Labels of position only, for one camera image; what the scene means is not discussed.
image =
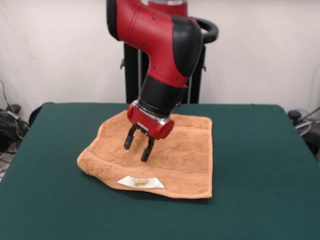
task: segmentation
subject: printed logo on label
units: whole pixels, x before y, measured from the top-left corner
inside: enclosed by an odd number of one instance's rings
[[[149,180],[133,180],[133,181],[136,187],[145,186],[149,183]]]

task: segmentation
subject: towel fold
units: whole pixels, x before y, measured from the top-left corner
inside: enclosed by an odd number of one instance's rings
[[[95,140],[77,159],[79,168],[117,190],[145,191],[175,199],[212,197],[212,121],[172,114],[175,127],[155,141],[148,162],[141,155],[148,137],[137,130],[129,150],[124,141],[132,126],[123,111],[105,121]]]

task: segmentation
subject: black handle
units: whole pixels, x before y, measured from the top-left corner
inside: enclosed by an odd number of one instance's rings
[[[207,31],[206,33],[203,33],[204,44],[209,44],[217,40],[219,35],[219,28],[217,27],[217,25],[215,25],[211,21],[202,18],[194,17],[194,19],[197,21],[197,23],[202,29]]]

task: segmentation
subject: red joint housing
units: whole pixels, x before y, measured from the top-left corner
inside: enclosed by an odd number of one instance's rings
[[[148,135],[156,140],[165,139],[171,133],[175,125],[175,122],[172,120],[169,120],[166,124],[161,124],[148,115],[145,115],[132,104],[128,108],[127,117],[132,124],[137,126],[141,124],[147,128]]]

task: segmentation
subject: metal ring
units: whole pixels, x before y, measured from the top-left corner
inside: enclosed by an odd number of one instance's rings
[[[151,3],[169,5],[169,6],[177,6],[182,5],[188,2],[188,0],[149,0]]]

